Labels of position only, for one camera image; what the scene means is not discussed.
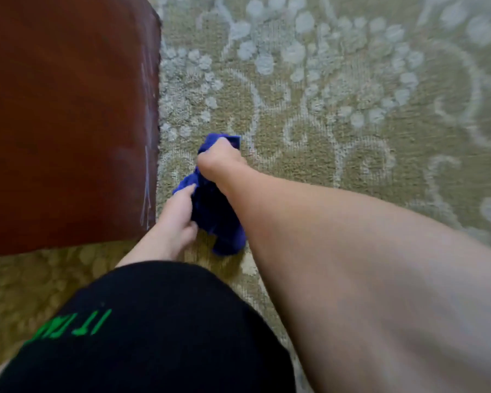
skin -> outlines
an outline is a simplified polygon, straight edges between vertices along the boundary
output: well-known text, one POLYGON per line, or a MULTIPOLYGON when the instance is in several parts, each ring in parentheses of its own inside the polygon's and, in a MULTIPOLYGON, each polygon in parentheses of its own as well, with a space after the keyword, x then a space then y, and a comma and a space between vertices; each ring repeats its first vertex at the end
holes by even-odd
MULTIPOLYGON (((270 177, 226 139, 198 156, 235 210, 316 392, 491 392, 491 249, 376 198, 270 177)), ((177 192, 118 266, 192 243, 177 192)))

wooden panel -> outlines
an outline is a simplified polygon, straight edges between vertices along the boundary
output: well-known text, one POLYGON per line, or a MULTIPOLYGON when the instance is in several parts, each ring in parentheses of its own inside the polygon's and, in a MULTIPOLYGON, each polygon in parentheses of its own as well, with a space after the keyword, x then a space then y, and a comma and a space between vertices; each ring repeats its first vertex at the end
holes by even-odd
POLYGON ((159 52, 146 0, 0 0, 0 255, 154 224, 159 52))

purple cloth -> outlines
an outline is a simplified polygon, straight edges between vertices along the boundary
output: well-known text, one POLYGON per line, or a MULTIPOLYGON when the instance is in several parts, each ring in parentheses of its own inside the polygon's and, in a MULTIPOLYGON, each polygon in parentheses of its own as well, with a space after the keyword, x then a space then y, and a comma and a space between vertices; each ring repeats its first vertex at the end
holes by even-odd
MULTIPOLYGON (((208 150, 220 137, 227 138, 235 149, 240 149, 239 136, 210 133, 198 149, 198 154, 208 150)), ((227 198, 218 190, 216 184, 202 176, 198 167, 195 168, 195 172, 180 182, 178 187, 173 190, 173 194, 193 183, 196 184, 196 189, 191 196, 193 201, 191 220, 195 221, 199 228, 216 236, 217 240, 212 249, 216 255, 237 254, 246 245, 246 232, 227 198)))

black t-shirt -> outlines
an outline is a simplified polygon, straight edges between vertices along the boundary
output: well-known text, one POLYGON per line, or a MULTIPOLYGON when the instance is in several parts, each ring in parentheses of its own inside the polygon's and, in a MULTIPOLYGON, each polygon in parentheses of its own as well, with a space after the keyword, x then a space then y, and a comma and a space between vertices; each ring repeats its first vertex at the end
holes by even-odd
POLYGON ((78 291, 0 376, 0 392, 291 392, 288 351, 211 272, 151 261, 78 291))

floral carpet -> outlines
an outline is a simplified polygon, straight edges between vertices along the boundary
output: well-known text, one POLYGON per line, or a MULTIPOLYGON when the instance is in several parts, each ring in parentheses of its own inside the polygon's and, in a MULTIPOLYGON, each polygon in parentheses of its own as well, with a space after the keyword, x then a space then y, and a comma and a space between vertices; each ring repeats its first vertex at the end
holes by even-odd
MULTIPOLYGON (((204 137, 227 132, 261 171, 382 198, 491 246, 491 0, 150 2, 163 20, 157 213, 204 137)), ((200 233, 184 261, 262 314, 310 391, 249 249, 217 259, 212 241, 200 233)), ((131 245, 0 258, 0 362, 131 245)))

